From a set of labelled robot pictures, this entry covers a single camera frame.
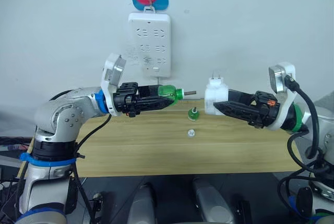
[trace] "black cable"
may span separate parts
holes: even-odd
[[[296,133],[294,135],[291,135],[290,138],[288,139],[288,143],[287,143],[288,152],[289,152],[291,158],[294,160],[294,162],[296,162],[301,168],[307,170],[308,172],[314,173],[314,174],[324,173],[330,168],[329,166],[325,166],[325,167],[319,168],[319,169],[310,168],[309,166],[305,165],[300,160],[298,160],[297,156],[294,154],[294,152],[292,150],[292,142],[296,138],[301,137],[301,136],[306,135],[306,134],[308,134],[308,130],[304,131],[304,132]]]
[[[25,178],[25,174],[27,172],[27,168],[28,168],[28,162],[26,161],[22,171],[21,171],[21,175],[20,175],[20,179],[19,182],[17,184],[17,191],[16,191],[16,199],[15,199],[15,216],[16,219],[18,219],[20,217],[20,196],[22,193],[22,189],[23,189],[23,180]]]
[[[21,144],[24,146],[29,146],[30,143],[26,138],[22,137],[0,137],[0,145],[12,145],[12,144]]]
[[[12,185],[13,185],[13,181],[11,181],[10,184],[9,184],[8,193],[7,193],[7,196],[6,196],[6,201],[9,200],[9,196],[10,196],[10,191],[11,191],[11,186]]]
[[[314,160],[312,162],[310,162],[309,164],[307,164],[308,167],[311,167],[313,166],[317,161]],[[305,169],[304,168],[301,168],[299,169],[298,171],[295,171],[293,173],[291,173],[289,176],[296,176],[296,175],[299,175],[300,173],[304,172]],[[290,179],[287,179],[287,181],[285,182],[285,191],[287,193],[287,196],[288,198],[290,197],[290,186],[289,186],[289,183],[290,183]]]
[[[307,181],[317,181],[317,179],[316,178],[311,178],[311,177],[305,177],[305,176],[297,176],[297,175],[295,175],[295,176],[284,177],[282,180],[280,180],[278,182],[278,185],[277,185],[277,194],[278,194],[278,197],[284,203],[284,205],[287,207],[288,210],[290,210],[293,213],[296,213],[296,211],[289,205],[289,203],[287,203],[285,201],[283,195],[281,194],[281,186],[282,186],[283,182],[286,181],[286,180],[292,180],[292,179],[307,180]]]
[[[79,189],[79,191],[80,191],[80,194],[81,194],[81,196],[82,196],[82,199],[83,199],[83,201],[85,202],[87,211],[88,211],[89,216],[90,216],[90,221],[91,221],[92,224],[96,224],[95,216],[94,216],[94,213],[93,213],[93,209],[92,209],[91,206],[90,206],[88,197],[87,197],[87,195],[86,195],[86,193],[85,193],[85,190],[84,190],[84,188],[82,187],[81,182],[80,182],[80,179],[79,179],[78,170],[77,170],[77,165],[76,165],[75,163],[73,163],[73,164],[72,164],[72,168],[73,168],[73,175],[74,175],[75,182],[76,182],[77,187],[78,187],[78,189]]]
[[[85,143],[85,141],[92,136],[94,133],[96,133],[98,130],[100,130],[102,127],[104,127],[111,119],[111,114],[109,114],[108,118],[101,124],[99,125],[97,128],[95,128],[94,130],[92,130],[89,134],[87,134],[81,141],[80,143],[77,145],[76,149],[75,149],[75,153],[78,152],[79,148]]]
[[[4,183],[4,182],[11,182],[11,181],[13,181],[13,182],[18,182],[19,179],[17,179],[17,178],[13,178],[13,179],[11,179],[11,180],[0,180],[0,184],[2,184],[2,183]]]
[[[315,109],[315,106],[312,102],[312,100],[307,96],[306,93],[302,89],[300,89],[299,84],[289,75],[286,75],[284,78],[285,85],[291,90],[296,91],[306,102],[308,109],[311,113],[311,119],[312,119],[312,131],[313,131],[313,140],[311,149],[306,151],[306,157],[308,159],[312,159],[316,156],[317,150],[319,147],[319,119],[318,119],[318,113]]]
[[[69,92],[71,92],[71,91],[73,91],[73,90],[66,90],[66,91],[60,92],[60,93],[58,93],[57,95],[53,96],[50,100],[56,100],[56,99],[58,99],[60,96],[63,96],[63,95],[65,95],[65,94],[67,94],[67,93],[69,93]]]
[[[4,219],[6,217],[6,215],[4,214],[4,215],[2,215],[2,217],[0,218],[0,223],[1,223],[1,221]]]

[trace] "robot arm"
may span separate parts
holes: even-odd
[[[135,117],[175,102],[159,93],[159,85],[140,87],[130,82],[118,87],[124,66],[125,60],[112,54],[105,62],[101,87],[72,90],[38,108],[33,151],[21,157],[29,164],[21,195],[24,172],[18,186],[16,223],[66,223],[65,214],[75,209],[77,199],[70,175],[77,175],[76,159],[83,158],[77,153],[82,143],[78,145],[76,139],[88,119],[122,113]]]
[[[294,161],[302,167],[302,171],[307,170],[311,172],[309,185],[312,189],[302,188],[300,190],[297,202],[306,202],[307,204],[297,204],[298,207],[296,209],[300,210],[299,214],[301,212],[304,213],[300,215],[305,219],[314,215],[316,209],[325,209],[333,213],[334,115],[326,109],[316,109],[314,107],[312,101],[299,88],[298,83],[295,81],[295,69],[293,65],[281,63],[270,67],[269,75],[271,87],[276,93],[275,96],[262,91],[257,91],[252,95],[229,90],[228,101],[215,102],[213,106],[221,113],[247,121],[249,125],[256,128],[265,127],[269,130],[281,128],[293,134],[288,140],[289,153]],[[293,103],[297,93],[302,96],[306,104]],[[313,162],[313,169],[304,165],[293,154],[291,142],[299,136],[311,140],[313,143],[305,154],[308,159],[314,158],[317,151],[319,151],[316,161]],[[293,177],[299,173],[294,173],[293,176],[288,176],[283,180],[288,183],[290,179],[296,179]]]

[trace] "gray floor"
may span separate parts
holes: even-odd
[[[88,178],[83,187],[88,198],[92,198],[97,192],[103,192],[105,202],[102,223],[126,223],[136,191],[147,182],[156,191],[156,216],[159,224],[201,221],[191,187],[194,177],[208,180],[232,208],[237,199],[250,201],[253,223],[292,223],[288,211],[278,199],[278,180],[272,173]],[[89,223],[81,197],[76,210],[67,218],[68,223]]]

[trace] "black connector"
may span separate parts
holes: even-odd
[[[289,88],[293,92],[295,92],[296,90],[300,88],[297,81],[295,81],[294,78],[292,78],[289,75],[285,76],[284,82],[285,82],[286,87]]]

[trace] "white wall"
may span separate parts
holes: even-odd
[[[56,93],[98,86],[110,52],[142,76],[127,34],[132,0],[0,0],[0,135],[31,135],[33,112]],[[333,90],[333,0],[170,0],[172,77],[203,98],[216,68],[246,92],[270,91],[268,66],[289,61],[313,100]]]

